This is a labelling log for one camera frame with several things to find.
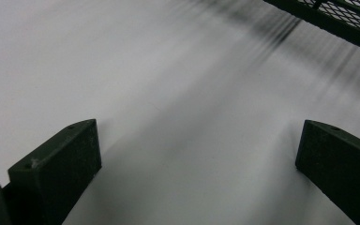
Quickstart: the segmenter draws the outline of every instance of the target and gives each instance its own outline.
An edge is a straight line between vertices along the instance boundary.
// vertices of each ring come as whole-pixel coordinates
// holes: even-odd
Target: white paper surface
[[[360,49],[305,22],[273,41],[197,1],[0,1],[0,184],[96,118],[66,225],[353,224],[294,161],[305,119],[360,138]]]

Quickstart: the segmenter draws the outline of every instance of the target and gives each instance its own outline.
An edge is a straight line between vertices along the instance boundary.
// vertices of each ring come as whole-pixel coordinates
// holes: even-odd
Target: metal mesh guard
[[[333,17],[348,25],[360,29],[360,0],[345,0],[345,1],[297,0],[297,1],[304,5],[309,6],[310,8],[316,7],[320,12],[323,12],[327,16]]]

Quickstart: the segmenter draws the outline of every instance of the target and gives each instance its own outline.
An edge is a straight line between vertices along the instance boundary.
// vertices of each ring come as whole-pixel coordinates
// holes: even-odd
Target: white floor
[[[96,118],[66,225],[353,224],[294,160],[305,119],[360,137],[360,49],[305,22],[276,47],[205,2],[0,0],[0,184]]]

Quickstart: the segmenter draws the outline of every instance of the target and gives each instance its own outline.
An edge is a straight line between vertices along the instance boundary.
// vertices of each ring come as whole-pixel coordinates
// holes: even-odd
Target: grey floor
[[[353,224],[294,168],[305,119],[360,137],[360,48],[263,1],[0,1],[0,184],[96,118],[64,224]]]

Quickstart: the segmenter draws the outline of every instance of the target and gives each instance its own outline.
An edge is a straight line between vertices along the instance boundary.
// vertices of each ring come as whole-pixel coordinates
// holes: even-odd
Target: black metal frame
[[[360,1],[264,1],[360,47]]]

